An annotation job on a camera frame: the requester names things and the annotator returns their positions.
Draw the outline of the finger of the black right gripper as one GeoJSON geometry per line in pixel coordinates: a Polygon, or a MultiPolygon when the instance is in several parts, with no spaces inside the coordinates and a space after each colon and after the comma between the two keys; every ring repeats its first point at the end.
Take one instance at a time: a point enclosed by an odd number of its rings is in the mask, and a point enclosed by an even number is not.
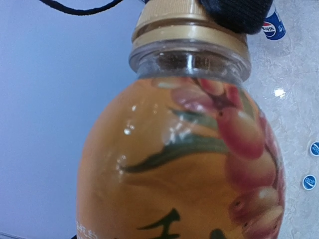
{"type": "Polygon", "coordinates": [[[259,33],[272,0],[200,0],[205,12],[220,26],[235,33],[259,33]]]}

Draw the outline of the Pepsi water bottle blue cap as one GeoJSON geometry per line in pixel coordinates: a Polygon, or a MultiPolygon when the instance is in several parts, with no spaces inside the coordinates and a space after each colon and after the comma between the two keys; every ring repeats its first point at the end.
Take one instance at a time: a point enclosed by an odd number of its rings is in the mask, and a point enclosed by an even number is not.
{"type": "Polygon", "coordinates": [[[262,31],[268,40],[280,40],[286,35],[286,29],[283,21],[274,4],[264,20],[262,31]]]}

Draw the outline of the gold juice bottle cap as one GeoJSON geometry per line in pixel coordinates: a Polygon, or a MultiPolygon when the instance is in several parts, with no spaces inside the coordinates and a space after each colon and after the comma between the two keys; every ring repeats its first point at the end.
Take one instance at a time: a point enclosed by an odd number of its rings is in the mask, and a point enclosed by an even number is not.
{"type": "Polygon", "coordinates": [[[132,36],[133,47],[175,39],[198,40],[225,47],[246,58],[249,55],[246,35],[218,25],[198,1],[148,1],[132,36]]]}

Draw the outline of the white blue bottle cap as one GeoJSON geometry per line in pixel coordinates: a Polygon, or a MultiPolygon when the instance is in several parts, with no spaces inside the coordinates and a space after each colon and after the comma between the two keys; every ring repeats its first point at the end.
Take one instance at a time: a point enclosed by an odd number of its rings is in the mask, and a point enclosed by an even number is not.
{"type": "Polygon", "coordinates": [[[302,180],[302,186],[307,191],[313,190],[316,187],[316,184],[317,184],[317,179],[312,174],[305,176],[302,180]]]}
{"type": "Polygon", "coordinates": [[[319,141],[314,141],[310,145],[310,154],[314,157],[319,157],[319,141]]]}

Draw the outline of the orange juice bottle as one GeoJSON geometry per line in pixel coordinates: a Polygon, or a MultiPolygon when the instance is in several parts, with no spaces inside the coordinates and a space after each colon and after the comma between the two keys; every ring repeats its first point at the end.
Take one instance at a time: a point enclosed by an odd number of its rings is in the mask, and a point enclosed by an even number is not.
{"type": "Polygon", "coordinates": [[[132,51],[137,79],[84,143],[78,239],[276,239],[285,173],[274,132],[245,91],[249,61],[215,44],[132,51]]]}

